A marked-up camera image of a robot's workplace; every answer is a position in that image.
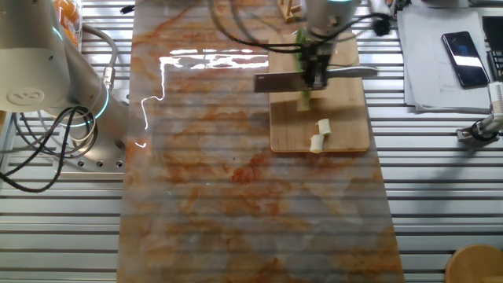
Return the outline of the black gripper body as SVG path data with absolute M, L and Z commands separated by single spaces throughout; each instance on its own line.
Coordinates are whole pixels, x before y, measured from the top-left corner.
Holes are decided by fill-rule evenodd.
M 335 49 L 334 42 L 319 42 L 311 39 L 307 39 L 303 43 L 302 55 L 307 57 L 321 57 L 321 56 L 331 56 L 333 50 Z

